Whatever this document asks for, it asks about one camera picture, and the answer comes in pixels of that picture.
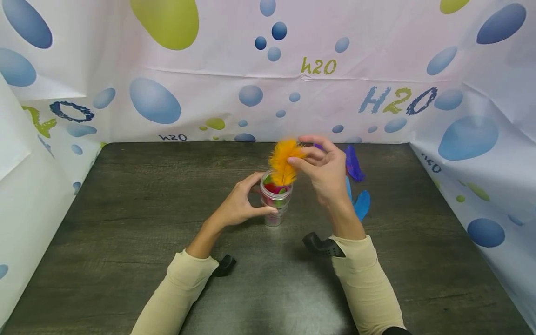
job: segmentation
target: white backdrop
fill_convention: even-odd
[[[534,1],[0,2],[0,325],[106,143],[314,132],[411,143],[536,332]]]

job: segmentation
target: sleeve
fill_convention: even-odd
[[[218,262],[194,258],[183,250],[138,317],[131,335],[177,335],[193,303],[205,288]]]
[[[360,335],[381,335],[391,327],[406,329],[391,283],[378,262],[370,236],[352,241],[331,236],[345,253],[332,257]]]

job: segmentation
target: blue circle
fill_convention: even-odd
[[[477,35],[478,44],[493,44],[514,35],[523,26],[527,10],[518,3],[506,5],[484,22]]]
[[[62,106],[72,107],[73,109],[84,114],[85,118],[70,117],[69,115],[65,114],[62,111]],[[56,114],[56,116],[64,118],[69,121],[78,122],[78,123],[91,121],[95,117],[95,114],[93,114],[93,112],[89,108],[81,106],[81,105],[77,105],[74,102],[55,101],[49,105],[49,108],[52,113]]]
[[[96,109],[106,108],[114,98],[115,89],[109,87],[105,90],[102,90],[99,94],[95,96],[95,98],[93,99],[93,107],[95,107]]]
[[[350,39],[348,37],[341,37],[335,43],[335,51],[338,53],[343,53],[348,49],[348,46],[350,45]]]
[[[81,155],[81,154],[84,153],[84,151],[82,150],[82,148],[79,147],[79,146],[76,145],[76,144],[71,145],[71,150],[72,150],[75,154],[77,154],[77,155]]]
[[[248,133],[242,133],[235,136],[235,141],[238,142],[255,142],[255,136],[248,134]]]
[[[384,130],[385,132],[396,132],[402,129],[406,125],[406,123],[407,119],[405,117],[397,117],[387,122]]]
[[[334,126],[331,131],[333,131],[334,133],[338,134],[340,133],[341,131],[344,130],[344,127],[342,124],[337,124],[336,126]]]
[[[467,233],[474,243],[484,248],[498,247],[504,242],[504,229],[495,221],[475,219],[467,226]]]
[[[263,99],[263,90],[255,85],[246,85],[240,89],[238,99],[248,107],[256,106]]]
[[[68,123],[66,127],[67,133],[73,137],[82,137],[97,133],[97,129],[90,125]]]
[[[0,279],[4,278],[4,276],[8,273],[9,266],[6,264],[0,264]]]
[[[37,79],[37,72],[29,60],[5,48],[0,48],[0,73],[11,86],[30,86]]]
[[[434,102],[434,107],[440,110],[453,110],[460,106],[464,94],[460,90],[446,90]]]
[[[276,11],[276,0],[260,0],[260,12],[268,17]]]
[[[78,191],[80,190],[81,186],[82,186],[82,183],[80,183],[80,182],[74,182],[72,184],[72,187],[75,189],[75,195],[78,194]]]
[[[428,66],[426,67],[426,73],[431,76],[435,76],[436,74],[446,69],[446,67],[449,66],[450,62],[452,62],[452,60],[456,56],[457,52],[457,47],[448,47],[443,49],[440,53],[438,53],[431,59],[430,63],[428,63]]]
[[[298,92],[292,92],[290,96],[288,97],[288,99],[291,102],[297,102],[301,99],[301,95]]]
[[[20,37],[36,48],[50,48],[52,32],[32,5],[26,0],[3,0],[2,8],[9,23]]]
[[[510,219],[510,221],[512,221],[513,223],[517,224],[518,226],[524,226],[525,225],[525,223],[523,221],[519,220],[518,218],[516,218],[513,215],[508,214],[508,218]]]
[[[177,98],[154,80],[136,78],[130,83],[129,92],[134,108],[149,121],[172,124],[181,117]]]
[[[439,155],[451,161],[475,158],[490,151],[497,143],[499,129],[483,116],[465,116],[454,121],[445,131]]]
[[[355,136],[347,139],[345,143],[363,143],[363,139],[359,136]]]
[[[266,48],[266,39],[262,36],[259,36],[255,39],[255,48],[258,50],[264,50]]]
[[[287,35],[287,26],[283,22],[276,22],[272,27],[272,37],[281,41]]]
[[[281,50],[278,47],[271,47],[268,49],[268,59],[272,62],[276,62],[281,58]]]

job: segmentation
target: green oval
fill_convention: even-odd
[[[195,0],[130,0],[149,35],[170,50],[184,50],[196,40],[199,13]]]
[[[479,197],[480,199],[484,201],[489,201],[489,195],[486,193],[486,191],[484,191],[482,187],[474,183],[467,183],[467,187],[469,187],[469,189],[473,191],[473,193],[476,194],[477,197]]]
[[[214,128],[216,130],[222,130],[223,128],[225,128],[225,122],[219,117],[211,117],[205,122],[205,124],[210,128]]]
[[[456,13],[463,6],[465,6],[470,0],[441,0],[439,4],[439,10],[443,14]]]

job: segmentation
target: finger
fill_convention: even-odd
[[[301,148],[301,152],[307,155],[307,157],[314,158],[316,160],[323,160],[324,157],[326,157],[326,153],[324,151],[313,146]]]
[[[249,177],[241,181],[241,184],[244,184],[248,189],[251,189],[256,183],[260,181],[260,179],[263,177],[264,172],[255,172],[251,174]]]
[[[250,217],[261,217],[263,215],[277,214],[279,211],[274,207],[263,206],[263,207],[252,207],[250,210]]]
[[[316,160],[314,158],[305,157],[305,161],[314,166],[321,166],[322,161]]]
[[[320,144],[322,145],[322,148],[324,148],[324,150],[326,150],[327,152],[339,150],[339,148],[337,148],[332,141],[328,140],[324,136],[304,135],[300,136],[298,139],[300,140],[300,142]]]
[[[290,163],[290,165],[292,165],[293,167],[299,170],[302,170],[309,176],[311,176],[311,174],[314,173],[315,168],[316,168],[314,165],[307,163],[306,161],[298,157],[290,157],[288,159],[288,162]]]

